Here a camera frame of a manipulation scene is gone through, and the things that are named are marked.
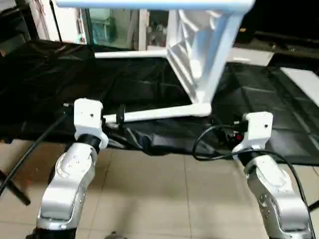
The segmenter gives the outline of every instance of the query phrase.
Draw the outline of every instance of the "white plastic chair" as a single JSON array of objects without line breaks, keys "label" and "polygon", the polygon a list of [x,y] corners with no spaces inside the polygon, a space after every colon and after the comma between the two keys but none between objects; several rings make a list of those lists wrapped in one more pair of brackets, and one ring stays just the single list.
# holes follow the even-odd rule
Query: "white plastic chair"
[{"label": "white plastic chair", "polygon": [[[211,114],[211,101],[239,26],[254,0],[56,0],[62,7],[169,9],[166,48],[101,52],[96,58],[166,58],[192,104],[125,113],[125,122]],[[116,115],[104,116],[116,122]]]}]

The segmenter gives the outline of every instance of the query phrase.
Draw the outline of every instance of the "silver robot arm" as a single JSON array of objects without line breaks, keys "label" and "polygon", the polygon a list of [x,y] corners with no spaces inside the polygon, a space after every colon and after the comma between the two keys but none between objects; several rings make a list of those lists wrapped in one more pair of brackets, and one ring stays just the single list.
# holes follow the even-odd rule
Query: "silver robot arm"
[{"label": "silver robot arm", "polygon": [[98,152],[108,144],[102,131],[102,107],[99,101],[75,101],[77,142],[56,162],[54,176],[42,198],[34,238],[75,238],[85,193],[95,175]]},{"label": "silver robot arm", "polygon": [[[244,116],[248,130],[233,152],[264,149],[270,138],[272,114],[251,113]],[[299,193],[295,193],[288,173],[269,155],[245,153],[238,155],[245,166],[247,183],[255,195],[264,226],[272,239],[311,239],[310,216]]]}]

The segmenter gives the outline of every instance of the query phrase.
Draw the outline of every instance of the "black plastic sheet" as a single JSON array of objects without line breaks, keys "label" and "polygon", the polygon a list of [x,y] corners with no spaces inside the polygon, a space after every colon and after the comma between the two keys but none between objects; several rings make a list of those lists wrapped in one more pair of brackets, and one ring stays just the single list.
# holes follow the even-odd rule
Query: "black plastic sheet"
[{"label": "black plastic sheet", "polygon": [[[0,59],[0,136],[35,139],[61,114],[63,103],[77,98],[100,100],[103,114],[190,104],[165,59],[95,59],[96,51],[115,48],[32,41]],[[274,114],[267,149],[292,163],[319,165],[318,107],[278,68],[227,64],[212,103],[213,114],[231,123],[244,113]],[[191,154],[195,139],[212,118],[184,117],[125,123],[105,128],[110,146],[142,150],[150,155]],[[47,140],[74,140],[68,118]],[[213,133],[199,154],[229,153]]]}]

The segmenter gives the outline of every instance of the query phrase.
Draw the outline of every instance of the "black tripod leg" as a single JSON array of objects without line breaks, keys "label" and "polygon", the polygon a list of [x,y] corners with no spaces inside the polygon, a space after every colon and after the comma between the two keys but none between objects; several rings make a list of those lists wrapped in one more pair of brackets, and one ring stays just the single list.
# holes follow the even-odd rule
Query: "black tripod leg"
[{"label": "black tripod leg", "polygon": [[[6,179],[6,175],[0,170],[0,180],[3,181],[4,179]],[[7,188],[17,197],[20,199],[20,201],[23,202],[23,204],[25,204],[26,206],[28,206],[31,201],[30,199],[23,193],[21,192],[17,186],[12,182],[9,181]]]},{"label": "black tripod leg", "polygon": [[319,208],[319,200],[314,202],[314,203],[312,203],[308,208],[309,208],[310,212],[312,212],[314,209]]}]

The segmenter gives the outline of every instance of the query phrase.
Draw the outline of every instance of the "tiled floor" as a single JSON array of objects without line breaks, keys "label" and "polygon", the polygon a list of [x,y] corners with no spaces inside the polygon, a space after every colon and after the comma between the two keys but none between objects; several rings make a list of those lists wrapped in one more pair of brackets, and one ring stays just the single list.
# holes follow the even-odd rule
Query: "tiled floor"
[{"label": "tiled floor", "polygon": [[[0,168],[10,169],[28,145],[1,144]],[[63,149],[61,144],[43,143],[21,168],[15,181],[32,202],[25,207],[5,191],[0,198],[0,238],[23,239],[32,231],[48,173]],[[314,169],[299,166],[297,172],[309,203],[319,199]],[[319,233],[319,210],[312,216]],[[197,162],[190,156],[104,150],[77,238],[104,239],[112,231],[128,239],[268,238],[243,168],[235,161]]]}]

